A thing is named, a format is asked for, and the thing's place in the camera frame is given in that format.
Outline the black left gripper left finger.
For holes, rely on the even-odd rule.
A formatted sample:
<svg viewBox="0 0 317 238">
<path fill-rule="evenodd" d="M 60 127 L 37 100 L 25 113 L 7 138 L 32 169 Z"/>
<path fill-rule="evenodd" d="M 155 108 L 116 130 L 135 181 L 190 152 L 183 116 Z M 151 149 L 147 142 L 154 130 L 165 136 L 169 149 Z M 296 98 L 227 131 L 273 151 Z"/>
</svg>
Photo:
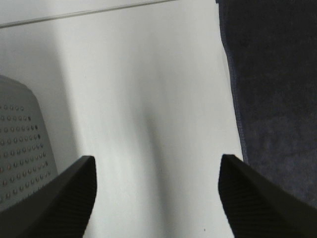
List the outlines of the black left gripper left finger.
<svg viewBox="0 0 317 238">
<path fill-rule="evenodd" d="M 83 156 L 30 197 L 0 214 L 2 238 L 81 238 L 97 195 L 93 156 Z"/>
</svg>

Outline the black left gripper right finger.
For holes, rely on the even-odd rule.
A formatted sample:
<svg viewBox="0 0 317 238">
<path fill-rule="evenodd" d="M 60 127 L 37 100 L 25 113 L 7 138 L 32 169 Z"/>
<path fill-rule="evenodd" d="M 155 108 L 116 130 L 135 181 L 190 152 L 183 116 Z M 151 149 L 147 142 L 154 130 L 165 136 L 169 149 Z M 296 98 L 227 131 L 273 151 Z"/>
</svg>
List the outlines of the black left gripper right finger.
<svg viewBox="0 0 317 238">
<path fill-rule="evenodd" d="M 283 191 L 235 155 L 222 155 L 218 194 L 236 238 L 315 238 L 316 208 Z"/>
</svg>

